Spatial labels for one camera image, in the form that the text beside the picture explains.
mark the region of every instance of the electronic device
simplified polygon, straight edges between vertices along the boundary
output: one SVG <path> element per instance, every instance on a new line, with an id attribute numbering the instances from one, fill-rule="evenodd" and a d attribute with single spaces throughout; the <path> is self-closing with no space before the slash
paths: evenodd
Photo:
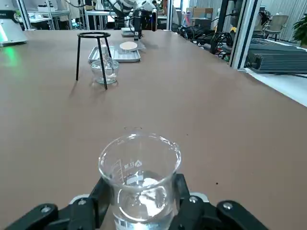
<path id="1" fill-rule="evenodd" d="M 202 27 L 206 30 L 210 30 L 211 28 L 211 20 L 207 18 L 191 18 L 195 19 L 195 26 Z"/>
<path id="2" fill-rule="evenodd" d="M 219 202 L 190 195 L 183 174 L 174 178 L 178 213 L 169 230 L 268 230 L 239 203 Z M 58 210 L 54 204 L 41 204 L 16 220 L 6 230 L 94 230 L 99 229 L 108 210 L 112 189 L 101 177 L 88 198 L 76 199 Z"/>
<path id="3" fill-rule="evenodd" d="M 109 0 L 112 10 L 118 17 L 126 17 L 133 9 L 132 17 L 129 19 L 134 27 L 134 41 L 142 37 L 143 30 L 157 30 L 158 10 L 151 0 Z"/>
<path id="4" fill-rule="evenodd" d="M 262 73 L 307 73 L 307 51 L 253 38 L 246 65 Z"/>
<path id="5" fill-rule="evenodd" d="M 0 1 L 0 46 L 9 46 L 27 41 L 11 0 Z"/>

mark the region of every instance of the table surface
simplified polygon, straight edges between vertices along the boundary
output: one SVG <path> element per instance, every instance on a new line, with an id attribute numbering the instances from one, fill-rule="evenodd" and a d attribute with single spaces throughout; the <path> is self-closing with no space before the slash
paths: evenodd
<path id="1" fill-rule="evenodd" d="M 89 193 L 101 150 L 135 127 L 179 144 L 190 191 L 236 200 L 270 229 L 305 227 L 304 106 L 167 31 L 144 31 L 142 61 L 121 64 L 107 91 L 91 84 L 96 41 L 83 39 L 76 83 L 79 32 L 27 31 L 0 49 L 1 227 Z"/>

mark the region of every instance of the screw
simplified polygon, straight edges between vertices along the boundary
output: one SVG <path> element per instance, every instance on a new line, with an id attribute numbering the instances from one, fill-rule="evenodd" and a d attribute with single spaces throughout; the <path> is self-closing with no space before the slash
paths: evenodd
<path id="1" fill-rule="evenodd" d="M 192 202 L 192 203 L 196 203 L 198 201 L 198 199 L 195 196 L 191 196 L 189 198 L 189 201 Z"/>
<path id="2" fill-rule="evenodd" d="M 86 204 L 86 200 L 80 200 L 79 202 L 78 202 L 78 205 L 85 205 Z"/>
<path id="3" fill-rule="evenodd" d="M 40 211 L 42 212 L 42 213 L 46 213 L 46 212 L 49 212 L 51 210 L 51 208 L 49 207 L 49 206 L 45 206 L 45 207 L 43 207 Z"/>
<path id="4" fill-rule="evenodd" d="M 182 225 L 182 224 L 179 224 L 179 227 L 178 227 L 179 230 L 184 230 L 185 227 Z"/>
<path id="5" fill-rule="evenodd" d="M 226 209 L 228 209 L 228 210 L 230 210 L 230 209 L 232 209 L 233 206 L 232 206 L 232 204 L 230 204 L 230 203 L 227 202 L 227 203 L 224 203 L 224 204 L 223 204 L 223 207 L 226 208 Z"/>

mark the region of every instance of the small glass beaker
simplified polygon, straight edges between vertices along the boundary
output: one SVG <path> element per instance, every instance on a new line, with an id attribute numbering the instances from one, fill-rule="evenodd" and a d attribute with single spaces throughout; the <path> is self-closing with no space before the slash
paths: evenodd
<path id="1" fill-rule="evenodd" d="M 111 187 L 118 230 L 168 229 L 180 164 L 178 145 L 156 134 L 134 131 L 108 144 L 99 171 Z"/>
<path id="2" fill-rule="evenodd" d="M 116 77 L 118 75 L 119 63 L 111 58 L 106 58 L 103 60 L 106 74 L 106 83 L 112 84 L 116 82 Z M 101 61 L 96 60 L 91 65 L 92 72 L 94 74 L 94 81 L 104 84 L 104 78 L 102 75 Z"/>

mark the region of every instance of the water in beaker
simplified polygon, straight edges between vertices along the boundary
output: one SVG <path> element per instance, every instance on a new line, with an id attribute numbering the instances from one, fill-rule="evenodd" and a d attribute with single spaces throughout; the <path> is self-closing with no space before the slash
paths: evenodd
<path id="1" fill-rule="evenodd" d="M 179 147 L 156 134 L 135 131 L 112 141 L 99 157 L 99 171 L 112 190 L 118 230 L 168 229 L 174 209 Z"/>

